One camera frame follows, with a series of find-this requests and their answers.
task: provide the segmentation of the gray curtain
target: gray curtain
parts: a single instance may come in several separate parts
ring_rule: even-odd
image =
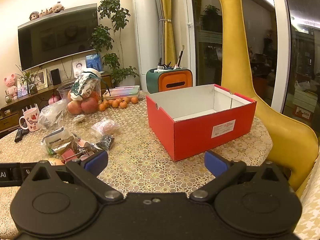
[[[162,1],[156,0],[158,15],[159,15],[159,55],[162,57],[162,62],[164,62],[164,15],[162,8]]]

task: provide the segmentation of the pink bear figurine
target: pink bear figurine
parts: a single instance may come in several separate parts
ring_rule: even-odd
[[[16,79],[15,74],[11,74],[10,76],[7,76],[6,78],[4,78],[4,83],[8,87],[7,94],[11,95],[13,100],[18,98],[17,96],[18,90],[17,90],[17,87],[15,86],[15,79]]]

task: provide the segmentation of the mug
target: mug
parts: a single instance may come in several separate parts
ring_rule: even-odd
[[[26,120],[27,123],[27,128],[24,128],[21,125],[21,119]],[[30,108],[27,111],[24,111],[23,116],[20,117],[19,119],[19,125],[23,130],[28,130],[30,132],[34,132],[40,129],[39,125],[38,125],[38,119],[39,119],[39,111],[38,108],[34,107],[34,108]]]

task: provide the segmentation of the orange panel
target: orange panel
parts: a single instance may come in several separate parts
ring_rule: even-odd
[[[159,76],[159,92],[192,87],[192,73],[189,70],[165,72]]]

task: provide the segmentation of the flat screen tv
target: flat screen tv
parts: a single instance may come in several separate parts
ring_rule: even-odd
[[[22,69],[91,51],[89,38],[97,25],[97,4],[89,4],[45,15],[19,26]]]

